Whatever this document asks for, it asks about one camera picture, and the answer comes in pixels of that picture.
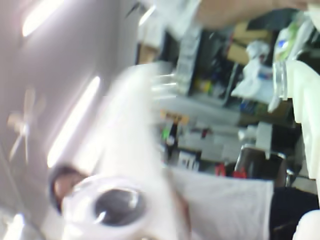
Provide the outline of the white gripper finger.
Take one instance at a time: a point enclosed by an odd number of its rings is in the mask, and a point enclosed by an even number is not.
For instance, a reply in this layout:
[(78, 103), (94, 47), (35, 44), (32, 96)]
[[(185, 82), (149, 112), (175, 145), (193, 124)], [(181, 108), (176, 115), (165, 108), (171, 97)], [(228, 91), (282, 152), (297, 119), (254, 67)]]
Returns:
[(301, 124), (308, 177), (320, 176), (320, 75), (299, 60), (272, 65), (275, 96), (292, 99), (294, 120)]
[(164, 62), (136, 65), (113, 83), (75, 164), (87, 178), (62, 202), (63, 239), (190, 238), (152, 111), (152, 87), (169, 71)]

